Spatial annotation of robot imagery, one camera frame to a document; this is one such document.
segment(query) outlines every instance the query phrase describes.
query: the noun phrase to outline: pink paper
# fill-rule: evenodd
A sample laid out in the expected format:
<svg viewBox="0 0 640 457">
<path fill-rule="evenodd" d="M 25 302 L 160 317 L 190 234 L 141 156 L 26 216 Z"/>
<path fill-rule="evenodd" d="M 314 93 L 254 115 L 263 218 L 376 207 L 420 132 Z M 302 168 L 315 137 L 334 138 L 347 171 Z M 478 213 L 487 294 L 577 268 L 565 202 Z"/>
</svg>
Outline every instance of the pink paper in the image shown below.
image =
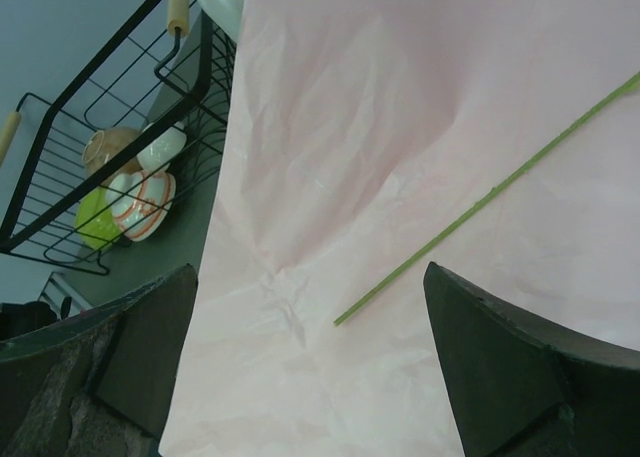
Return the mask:
<svg viewBox="0 0 640 457">
<path fill-rule="evenodd" d="M 163 455 L 462 456 L 429 260 L 640 349 L 638 95 L 332 323 L 640 70 L 639 22 L 638 0 L 246 0 Z"/>
</svg>

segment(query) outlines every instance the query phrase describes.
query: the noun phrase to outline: wooden handle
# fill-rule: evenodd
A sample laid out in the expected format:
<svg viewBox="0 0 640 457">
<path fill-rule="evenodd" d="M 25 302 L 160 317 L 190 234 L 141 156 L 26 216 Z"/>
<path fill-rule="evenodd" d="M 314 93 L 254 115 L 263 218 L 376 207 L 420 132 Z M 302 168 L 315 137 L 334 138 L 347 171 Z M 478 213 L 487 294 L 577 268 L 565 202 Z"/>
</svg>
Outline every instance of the wooden handle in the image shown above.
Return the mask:
<svg viewBox="0 0 640 457">
<path fill-rule="evenodd" d="M 189 35 L 189 0 L 169 0 L 167 31 L 175 36 L 176 29 L 180 29 L 180 37 Z"/>
<path fill-rule="evenodd" d="M 9 146 L 13 141 L 13 136 L 16 135 L 20 120 L 22 120 L 22 117 L 18 112 L 11 112 L 4 121 L 2 130 L 0 130 L 0 166 L 2 166 L 2 162 L 4 162 Z"/>
</svg>

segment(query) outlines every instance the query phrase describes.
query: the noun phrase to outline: bowl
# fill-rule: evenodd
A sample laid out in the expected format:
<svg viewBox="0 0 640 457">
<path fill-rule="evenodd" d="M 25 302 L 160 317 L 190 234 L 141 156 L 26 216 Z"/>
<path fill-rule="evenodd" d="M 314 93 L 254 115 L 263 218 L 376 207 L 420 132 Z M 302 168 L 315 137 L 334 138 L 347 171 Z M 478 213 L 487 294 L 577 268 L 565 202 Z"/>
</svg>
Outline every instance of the bowl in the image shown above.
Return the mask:
<svg viewBox="0 0 640 457">
<path fill-rule="evenodd" d="M 147 125 L 143 132 L 153 124 Z M 138 162 L 144 170 L 149 172 L 166 172 L 168 162 L 184 149 L 187 143 L 187 134 L 184 132 L 184 124 L 176 122 L 165 130 L 160 136 L 138 153 Z"/>
<path fill-rule="evenodd" d="M 80 237 L 93 250 L 106 250 L 122 234 L 111 210 L 107 209 L 106 190 L 92 190 L 80 202 L 76 211 L 75 228 Z"/>
<path fill-rule="evenodd" d="M 129 239 L 140 242 L 160 227 L 175 195 L 173 175 L 142 170 L 117 175 L 105 197 L 118 228 Z"/>
<path fill-rule="evenodd" d="M 89 140 L 82 153 L 82 163 L 90 177 L 109 162 L 115 155 L 125 149 L 138 138 L 140 131 L 129 127 L 113 127 L 99 130 Z M 141 170 L 140 164 L 134 157 L 119 170 L 107 177 L 102 183 L 109 185 L 121 173 L 132 174 Z"/>
</svg>

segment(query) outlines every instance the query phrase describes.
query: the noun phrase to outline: white bowl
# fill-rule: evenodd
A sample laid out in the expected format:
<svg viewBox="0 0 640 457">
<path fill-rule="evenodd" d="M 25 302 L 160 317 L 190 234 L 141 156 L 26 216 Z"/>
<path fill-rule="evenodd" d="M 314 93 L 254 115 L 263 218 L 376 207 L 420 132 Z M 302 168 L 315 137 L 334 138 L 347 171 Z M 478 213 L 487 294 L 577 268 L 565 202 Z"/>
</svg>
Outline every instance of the white bowl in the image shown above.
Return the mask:
<svg viewBox="0 0 640 457">
<path fill-rule="evenodd" d="M 118 228 L 129 239 L 140 242 L 160 227 L 175 195 L 173 175 L 157 172 L 149 177 L 143 170 L 118 175 L 105 197 Z"/>
<path fill-rule="evenodd" d="M 178 155 L 186 143 L 187 134 L 184 133 L 184 124 L 176 122 L 138 153 L 138 162 L 144 170 L 149 172 L 166 172 L 169 168 L 167 162 Z"/>
</svg>

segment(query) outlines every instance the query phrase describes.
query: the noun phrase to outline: black wire basket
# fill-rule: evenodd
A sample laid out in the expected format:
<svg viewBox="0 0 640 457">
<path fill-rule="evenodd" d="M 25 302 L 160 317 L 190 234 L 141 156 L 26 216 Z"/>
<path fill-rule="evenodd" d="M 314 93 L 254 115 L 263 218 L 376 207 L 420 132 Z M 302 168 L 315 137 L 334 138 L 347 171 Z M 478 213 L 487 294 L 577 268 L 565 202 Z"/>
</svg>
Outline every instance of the black wire basket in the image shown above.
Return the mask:
<svg viewBox="0 0 640 457">
<path fill-rule="evenodd" d="M 166 12 L 161 2 L 146 0 L 55 101 L 32 93 L 20 100 L 18 112 L 28 107 L 31 116 L 38 109 L 42 118 L 0 227 L 1 253 L 108 274 L 102 257 L 132 245 L 126 235 L 142 224 L 119 224 L 119 232 L 108 238 L 96 235 L 97 219 L 104 219 L 105 212 L 112 218 L 112 209 L 105 201 L 90 218 L 78 221 L 80 203 L 97 189 L 106 192 L 114 174 L 179 123 L 187 140 L 168 170 L 162 164 L 138 174 L 142 186 L 167 171 L 174 177 L 175 195 L 155 202 L 132 189 L 112 203 L 134 198 L 147 209 L 142 220 L 157 220 L 220 171 L 235 44 L 197 11 L 193 0 L 191 12 L 200 17 L 189 39 L 181 38 L 179 29 L 173 38 L 166 31 L 158 34 L 157 27 L 151 34 L 149 16 Z M 114 127 L 144 130 L 88 176 L 83 164 L 87 143 L 97 131 Z"/>
</svg>

